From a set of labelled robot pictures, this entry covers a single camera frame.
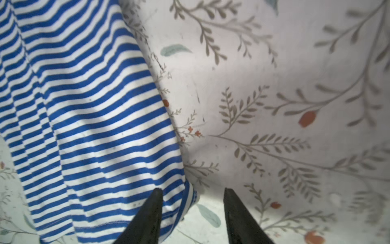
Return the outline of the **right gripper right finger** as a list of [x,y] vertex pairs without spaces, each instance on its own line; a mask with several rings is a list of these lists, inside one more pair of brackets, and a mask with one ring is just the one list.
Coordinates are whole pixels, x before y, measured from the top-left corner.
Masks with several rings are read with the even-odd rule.
[[233,189],[224,190],[223,203],[229,244],[274,244]]

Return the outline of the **blue white striped tank top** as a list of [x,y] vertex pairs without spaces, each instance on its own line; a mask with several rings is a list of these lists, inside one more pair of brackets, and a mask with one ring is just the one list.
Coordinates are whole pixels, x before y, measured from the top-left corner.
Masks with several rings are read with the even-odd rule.
[[1,137],[43,244],[113,243],[156,188],[162,242],[196,201],[118,1],[1,1]]

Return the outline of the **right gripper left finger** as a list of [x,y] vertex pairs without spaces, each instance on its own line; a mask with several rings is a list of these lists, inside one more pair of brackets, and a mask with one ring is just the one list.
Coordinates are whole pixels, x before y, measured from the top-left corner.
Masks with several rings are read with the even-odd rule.
[[163,191],[156,188],[114,244],[157,244],[162,205]]

